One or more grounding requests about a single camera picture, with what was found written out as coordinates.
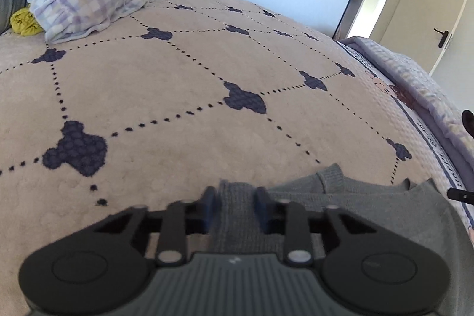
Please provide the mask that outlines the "dark brown curved object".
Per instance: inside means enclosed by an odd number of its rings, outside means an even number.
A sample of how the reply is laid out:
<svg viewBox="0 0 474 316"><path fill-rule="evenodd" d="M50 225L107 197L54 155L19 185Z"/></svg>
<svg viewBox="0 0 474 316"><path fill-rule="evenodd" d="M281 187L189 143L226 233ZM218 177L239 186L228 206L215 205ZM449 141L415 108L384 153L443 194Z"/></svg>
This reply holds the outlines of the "dark brown curved object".
<svg viewBox="0 0 474 316"><path fill-rule="evenodd" d="M464 110L461 119L465 131L474 138L474 114L469 110Z"/></svg>

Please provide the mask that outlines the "grey padded headboard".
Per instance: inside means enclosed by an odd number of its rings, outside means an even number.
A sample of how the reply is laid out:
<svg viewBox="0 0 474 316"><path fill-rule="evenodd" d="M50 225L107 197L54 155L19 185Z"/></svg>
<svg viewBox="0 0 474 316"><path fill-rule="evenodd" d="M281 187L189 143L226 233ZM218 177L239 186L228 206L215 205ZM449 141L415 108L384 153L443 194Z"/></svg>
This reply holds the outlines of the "grey padded headboard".
<svg viewBox="0 0 474 316"><path fill-rule="evenodd" d="M10 17L26 6L26 0L0 0L0 33L10 29Z"/></svg>

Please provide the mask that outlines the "folded lavender blanket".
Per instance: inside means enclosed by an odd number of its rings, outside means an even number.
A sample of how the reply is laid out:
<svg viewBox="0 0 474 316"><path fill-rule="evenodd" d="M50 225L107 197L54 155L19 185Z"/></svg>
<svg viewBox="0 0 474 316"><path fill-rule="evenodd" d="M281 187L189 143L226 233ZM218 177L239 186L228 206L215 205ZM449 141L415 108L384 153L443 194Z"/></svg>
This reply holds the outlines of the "folded lavender blanket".
<svg viewBox="0 0 474 316"><path fill-rule="evenodd" d="M463 126L461 110L417 62L404 54L390 51L371 39L351 37L341 43L352 46L394 84L408 92L422 108L429 111L443 137L451 142L469 164L473 164L473 137Z"/></svg>

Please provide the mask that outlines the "grey knit cat sweater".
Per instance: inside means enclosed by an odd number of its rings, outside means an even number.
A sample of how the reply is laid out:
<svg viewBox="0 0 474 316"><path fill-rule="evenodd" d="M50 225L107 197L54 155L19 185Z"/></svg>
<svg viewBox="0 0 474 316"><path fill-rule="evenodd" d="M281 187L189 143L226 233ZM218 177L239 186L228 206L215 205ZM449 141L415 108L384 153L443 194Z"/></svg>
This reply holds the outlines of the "grey knit cat sweater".
<svg viewBox="0 0 474 316"><path fill-rule="evenodd" d="M283 238L260 231L253 209L254 192L249 184L221 182L221 209L209 241L212 253L283 255ZM315 212L337 205L433 250L451 271L451 284L439 312L473 314L473 244L464 222L433 180L373 185L344 176L333 164L269 188L268 193L274 200L291 200Z"/></svg>

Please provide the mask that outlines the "pink quilted bedspread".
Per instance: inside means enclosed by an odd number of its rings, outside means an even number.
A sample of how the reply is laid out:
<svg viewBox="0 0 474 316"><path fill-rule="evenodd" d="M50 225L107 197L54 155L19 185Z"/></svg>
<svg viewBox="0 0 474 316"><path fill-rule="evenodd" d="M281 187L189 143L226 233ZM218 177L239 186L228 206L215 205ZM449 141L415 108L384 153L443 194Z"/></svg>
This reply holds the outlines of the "pink quilted bedspread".
<svg viewBox="0 0 474 316"><path fill-rule="evenodd" d="M470 189L406 86L363 46L239 0L157 0L84 39L1 36L1 313L26 254L133 204L337 163L376 185Z"/></svg>

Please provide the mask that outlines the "yellow crumpled cloth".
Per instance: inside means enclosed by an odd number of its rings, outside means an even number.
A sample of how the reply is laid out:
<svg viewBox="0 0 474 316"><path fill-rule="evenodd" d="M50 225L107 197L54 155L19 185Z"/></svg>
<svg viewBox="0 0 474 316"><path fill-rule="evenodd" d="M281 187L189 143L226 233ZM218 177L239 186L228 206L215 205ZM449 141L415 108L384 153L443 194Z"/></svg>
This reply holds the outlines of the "yellow crumpled cloth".
<svg viewBox="0 0 474 316"><path fill-rule="evenodd" d="M43 28L28 7L19 9L10 17L11 29L15 34L29 37L43 32Z"/></svg>

